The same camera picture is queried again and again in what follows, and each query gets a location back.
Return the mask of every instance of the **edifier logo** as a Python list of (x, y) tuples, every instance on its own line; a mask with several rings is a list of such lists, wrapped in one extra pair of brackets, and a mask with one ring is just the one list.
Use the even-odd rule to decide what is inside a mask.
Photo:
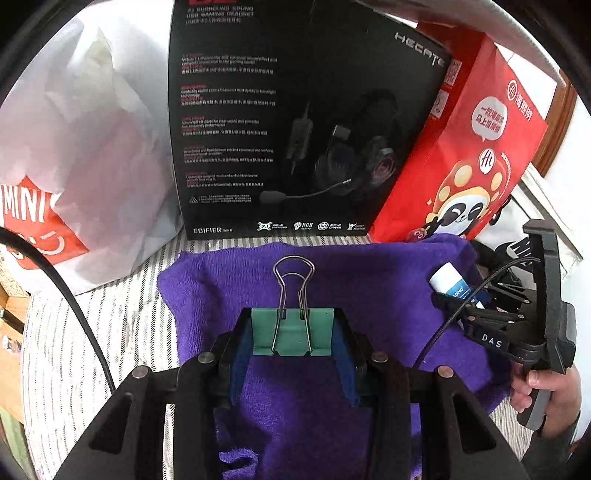
[(211, 228), (194, 228), (193, 233), (222, 233), (222, 227), (214, 226)]
[(445, 61), (439, 55), (435, 55), (431, 50), (423, 47), (420, 43), (414, 41), (412, 38), (407, 37), (406, 35), (401, 35), (398, 32), (396, 32), (395, 38), (396, 38), (396, 40), (400, 40), (403, 44), (406, 44), (406, 46), (408, 48), (413, 48), (417, 52), (430, 58), (431, 59), (431, 67), (435, 66), (435, 62), (437, 62), (437, 65), (439, 65), (440, 67), (445, 66)]

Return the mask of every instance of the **qr code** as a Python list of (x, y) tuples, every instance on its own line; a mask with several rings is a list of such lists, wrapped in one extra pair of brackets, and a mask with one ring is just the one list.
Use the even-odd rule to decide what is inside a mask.
[(457, 74), (460, 73), (461, 68), (462, 62), (452, 59), (452, 62), (449, 64), (449, 68), (447, 69), (445, 78), (443, 79), (443, 83), (447, 83), (450, 87), (453, 87), (453, 84), (456, 83)]
[(445, 90), (439, 90), (437, 94), (437, 99), (433, 104), (433, 108), (431, 108), (431, 115), (436, 116), (437, 118), (441, 118), (443, 114), (443, 109), (445, 108), (445, 104), (447, 103), (447, 99), (449, 98), (449, 93)]

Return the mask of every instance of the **green binder clip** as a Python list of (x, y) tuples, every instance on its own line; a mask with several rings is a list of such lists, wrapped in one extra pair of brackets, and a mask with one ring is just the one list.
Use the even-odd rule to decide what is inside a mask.
[[(300, 260), (310, 271), (306, 276), (297, 272), (279, 273), (279, 265), (285, 260)], [(281, 294), (278, 309), (251, 309), (253, 355), (281, 356), (330, 356), (332, 353), (333, 309), (309, 309), (307, 286), (316, 268), (307, 258), (288, 255), (273, 265)], [(286, 309), (285, 278), (295, 276), (302, 280), (298, 292), (299, 309)]]

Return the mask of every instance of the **purple towel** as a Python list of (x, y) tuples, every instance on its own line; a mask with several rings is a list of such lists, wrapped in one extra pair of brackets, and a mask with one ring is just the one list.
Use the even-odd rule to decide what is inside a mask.
[[(419, 243), (292, 247), (273, 243), (204, 254), (182, 253), (158, 277), (158, 289), (173, 312), (181, 363), (208, 350), (231, 330), (243, 307), (276, 307), (279, 286), (273, 264), (286, 255), (312, 260), (309, 306), (341, 307), (353, 330), (368, 335), (410, 366), (441, 325), (431, 303), (429, 276), (446, 262), (467, 275), (475, 253), (456, 236), (434, 235)], [(306, 273), (286, 261), (280, 270)], [(288, 306), (297, 306), (295, 277), (288, 277)], [(485, 408), (505, 397), (508, 364), (465, 339), (457, 326), (441, 337), (423, 368), (450, 365)], [(225, 478), (349, 480), (361, 477), (370, 415), (345, 400), (332, 358), (251, 358), (239, 405), (217, 412), (220, 448), (236, 460)], [(413, 434), (420, 431), (413, 408)], [(419, 452), (414, 452), (418, 465)]]

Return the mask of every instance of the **black clamp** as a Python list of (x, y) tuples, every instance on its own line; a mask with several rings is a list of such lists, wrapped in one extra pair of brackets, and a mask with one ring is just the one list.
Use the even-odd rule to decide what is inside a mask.
[[(529, 220), (523, 227), (530, 237), (536, 290), (505, 283), (491, 284), (486, 310), (464, 308), (460, 320), (464, 335), (489, 350), (531, 369), (551, 369), (565, 374), (572, 367), (576, 350), (574, 307), (561, 298), (558, 240), (544, 220)], [(453, 312), (462, 300), (441, 293), (433, 294), (433, 304)], [(517, 418), (519, 423), (538, 430), (544, 422), (549, 391), (534, 390), (532, 405)]]

